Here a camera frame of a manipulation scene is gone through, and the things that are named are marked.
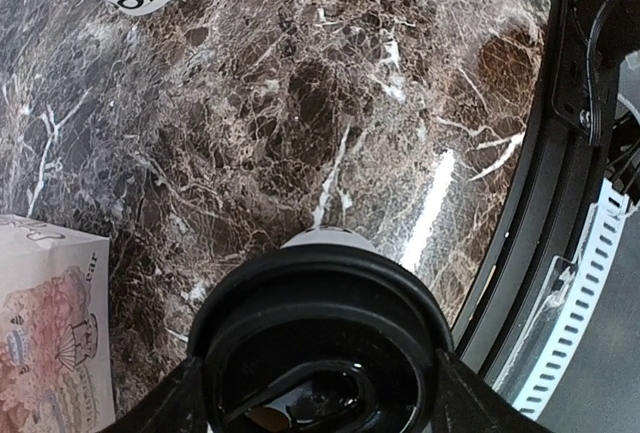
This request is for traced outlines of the black cup lid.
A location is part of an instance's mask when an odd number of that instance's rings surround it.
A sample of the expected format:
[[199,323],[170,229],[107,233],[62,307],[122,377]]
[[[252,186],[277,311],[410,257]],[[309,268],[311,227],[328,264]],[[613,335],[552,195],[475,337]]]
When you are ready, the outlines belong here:
[[216,432],[255,432],[271,407],[290,432],[426,432],[438,350],[454,347],[428,288],[356,247],[288,247],[230,272],[192,325]]

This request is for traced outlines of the single white paper cup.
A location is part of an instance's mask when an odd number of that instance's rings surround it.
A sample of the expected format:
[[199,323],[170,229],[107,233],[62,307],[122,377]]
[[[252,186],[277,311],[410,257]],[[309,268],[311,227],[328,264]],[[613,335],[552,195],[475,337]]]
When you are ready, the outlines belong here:
[[311,228],[293,236],[282,245],[282,248],[310,245],[331,244],[358,248],[376,253],[375,247],[362,235],[346,228],[322,226]]

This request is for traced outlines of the white paper takeout bag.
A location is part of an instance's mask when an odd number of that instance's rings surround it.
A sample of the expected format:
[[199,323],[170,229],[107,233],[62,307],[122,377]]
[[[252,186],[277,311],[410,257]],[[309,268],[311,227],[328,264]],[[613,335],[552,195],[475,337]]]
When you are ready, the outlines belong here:
[[115,420],[109,241],[1,218],[1,429],[98,432]]

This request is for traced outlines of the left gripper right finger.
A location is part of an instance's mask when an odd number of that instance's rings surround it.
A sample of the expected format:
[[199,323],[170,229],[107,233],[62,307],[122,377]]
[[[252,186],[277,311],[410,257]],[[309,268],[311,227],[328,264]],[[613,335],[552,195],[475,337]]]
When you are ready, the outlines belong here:
[[434,433],[547,433],[500,397],[455,354],[436,351]]

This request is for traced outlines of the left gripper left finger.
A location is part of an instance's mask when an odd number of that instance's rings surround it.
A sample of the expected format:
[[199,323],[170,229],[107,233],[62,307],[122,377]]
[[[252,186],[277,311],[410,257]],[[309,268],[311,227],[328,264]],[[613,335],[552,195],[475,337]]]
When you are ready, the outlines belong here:
[[202,360],[182,361],[108,433],[207,432]]

